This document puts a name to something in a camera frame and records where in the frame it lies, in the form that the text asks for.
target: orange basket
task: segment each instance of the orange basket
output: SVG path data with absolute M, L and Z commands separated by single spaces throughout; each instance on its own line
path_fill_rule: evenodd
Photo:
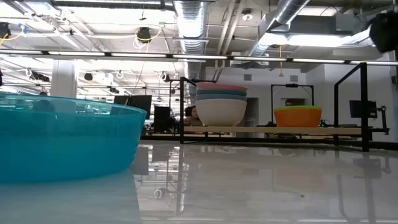
M 278 127 L 319 127 L 322 108 L 319 106 L 286 106 L 276 108 L 274 115 Z

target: teal bowl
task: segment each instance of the teal bowl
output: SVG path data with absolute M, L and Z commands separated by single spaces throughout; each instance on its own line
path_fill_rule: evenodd
M 238 96 L 247 96 L 248 93 L 245 91 L 236 91 L 236 90 L 197 90 L 197 95 L 202 94 L 229 94 L 229 95 L 238 95 Z
M 146 112 L 51 96 L 0 95 L 0 182 L 84 179 L 134 160 Z
M 197 101 L 199 100 L 210 100 L 210 99 L 231 99 L 231 100 L 241 100 L 247 101 L 247 97 L 239 96 L 239 95 L 232 95 L 232 94 L 202 94 L 197 95 Z

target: column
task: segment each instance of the column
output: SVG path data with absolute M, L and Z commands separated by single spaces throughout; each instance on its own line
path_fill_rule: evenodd
M 75 61 L 54 60 L 51 96 L 76 98 L 79 69 Z

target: black metal frame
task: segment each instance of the black metal frame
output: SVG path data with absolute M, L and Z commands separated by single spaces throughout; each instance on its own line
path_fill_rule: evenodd
M 355 71 L 361 70 L 361 102 L 363 105 L 366 105 L 368 102 L 368 72 L 366 63 L 361 63 L 356 66 L 352 71 L 347 73 L 341 80 L 339 80 L 335 85 L 335 127 L 338 127 L 339 117 L 338 117 L 338 87 L 339 85 L 345 81 L 349 76 L 351 76 Z M 369 148 L 374 149 L 387 149 L 387 150 L 396 150 L 398 151 L 398 143 L 396 142 L 376 142 L 370 141 L 371 135 L 373 132 L 386 132 L 388 129 L 384 128 L 368 128 L 368 108 L 365 107 L 365 110 L 362 110 L 361 113 L 361 130 L 362 133 L 360 136 L 362 141 L 352 141 L 352 140 L 342 140 L 338 139 L 338 136 L 334 135 L 333 139 L 267 139 L 267 138 L 215 138 L 215 137 L 193 137 L 193 136 L 184 136 L 184 122 L 183 122 L 183 111 L 184 111 L 184 84 L 188 82 L 189 84 L 196 86 L 196 82 L 212 82 L 212 81 L 203 81 L 203 80 L 189 80 L 185 77 L 181 77 L 179 80 L 172 80 L 180 82 L 180 136 L 142 136 L 141 139 L 145 140 L 161 140 L 161 141 L 180 141 L 180 144 L 184 144 L 185 141 L 189 142 L 230 142 L 230 143 L 296 143 L 296 144 L 330 144 L 330 145 L 339 145 L 339 146 L 354 146 L 362 148 L 362 151 L 368 152 Z
M 348 77 L 350 77 L 356 71 L 360 71 L 360 82 L 361 82 L 361 104 L 368 104 L 368 66 L 366 63 L 360 63 L 355 66 L 351 71 L 349 71 L 343 78 L 341 78 L 335 84 L 335 128 L 339 127 L 339 115 L 338 115 L 338 103 L 339 103 L 339 91 L 338 87 L 341 83 L 343 83 Z M 362 138 L 362 150 L 364 152 L 369 152 L 369 140 L 370 140 L 370 132 L 369 132 L 369 120 L 368 120 L 368 107 L 362 106 L 361 108 L 361 138 Z M 339 145 L 338 135 L 335 135 L 335 145 Z
M 271 121 L 274 122 L 274 86 L 284 86 L 286 88 L 298 88 L 298 87 L 302 87 L 304 89 L 304 87 L 310 87 L 311 88 L 311 99 L 312 99 L 312 106 L 315 105 L 315 101 L 314 101 L 314 90 L 313 90 L 313 85 L 299 85 L 299 84 L 285 84 L 285 85 L 281 85 L 281 84 L 272 84 L 271 85 Z

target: white bowl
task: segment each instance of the white bowl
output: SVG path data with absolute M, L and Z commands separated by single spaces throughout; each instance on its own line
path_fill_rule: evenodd
M 207 126 L 235 126 L 246 111 L 247 103 L 242 100 L 211 99 L 196 102 L 200 120 Z

